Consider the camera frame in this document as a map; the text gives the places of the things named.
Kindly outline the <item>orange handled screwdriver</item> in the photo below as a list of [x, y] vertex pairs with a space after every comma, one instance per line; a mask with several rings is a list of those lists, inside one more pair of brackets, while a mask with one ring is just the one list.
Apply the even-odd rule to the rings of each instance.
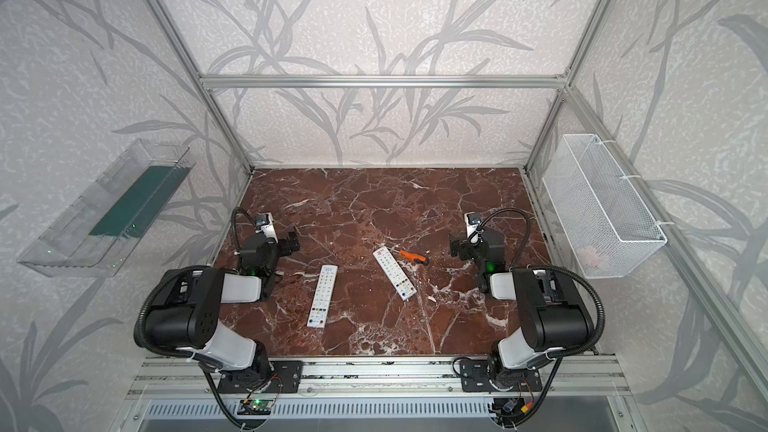
[[423, 266], [428, 266], [430, 264], [430, 259], [424, 255], [405, 251], [395, 247], [387, 247], [387, 250], [389, 250], [398, 260], [403, 260], [409, 263]]

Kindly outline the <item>white remote control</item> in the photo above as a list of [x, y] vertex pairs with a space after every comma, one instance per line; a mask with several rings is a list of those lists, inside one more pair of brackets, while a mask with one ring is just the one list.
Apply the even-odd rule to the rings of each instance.
[[403, 301], [416, 294], [416, 288], [387, 247], [380, 247], [373, 256]]

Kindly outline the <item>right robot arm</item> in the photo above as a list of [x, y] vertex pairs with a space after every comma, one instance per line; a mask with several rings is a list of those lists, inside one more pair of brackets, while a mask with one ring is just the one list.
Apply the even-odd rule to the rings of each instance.
[[[507, 214], [520, 217], [524, 224], [523, 237], [510, 259], [505, 235], [489, 226], [493, 219]], [[528, 213], [519, 208], [502, 208], [487, 217], [467, 213], [464, 224], [466, 235], [450, 240], [450, 255], [476, 266], [475, 281], [481, 293], [513, 301], [517, 307], [519, 329], [492, 348], [490, 375], [533, 370], [595, 346], [606, 316], [594, 287], [560, 266], [520, 263], [533, 232]]]

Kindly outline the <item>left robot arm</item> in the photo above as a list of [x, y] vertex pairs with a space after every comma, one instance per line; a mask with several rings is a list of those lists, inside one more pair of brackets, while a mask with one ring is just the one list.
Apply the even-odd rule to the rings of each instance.
[[267, 301], [278, 283], [278, 263], [300, 250], [295, 229], [277, 236], [270, 213], [256, 217], [238, 207], [230, 227], [234, 269], [192, 265], [168, 270], [138, 313], [135, 343], [156, 355], [191, 359], [211, 373], [244, 373], [257, 381], [273, 368], [265, 346], [220, 320], [224, 305]]

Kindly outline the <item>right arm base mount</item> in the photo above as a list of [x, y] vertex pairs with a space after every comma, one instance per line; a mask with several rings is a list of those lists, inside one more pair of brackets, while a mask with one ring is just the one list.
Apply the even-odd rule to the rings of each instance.
[[456, 358], [454, 373], [460, 378], [463, 392], [533, 393], [543, 390], [541, 376], [535, 369], [505, 369], [492, 365], [488, 359]]

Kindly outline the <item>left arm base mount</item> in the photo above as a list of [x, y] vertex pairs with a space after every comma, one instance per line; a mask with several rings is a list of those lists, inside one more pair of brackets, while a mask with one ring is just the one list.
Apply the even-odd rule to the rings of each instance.
[[271, 362], [265, 372], [257, 372], [254, 367], [225, 371], [217, 385], [220, 394], [246, 393], [286, 393], [298, 392], [303, 362], [277, 360]]

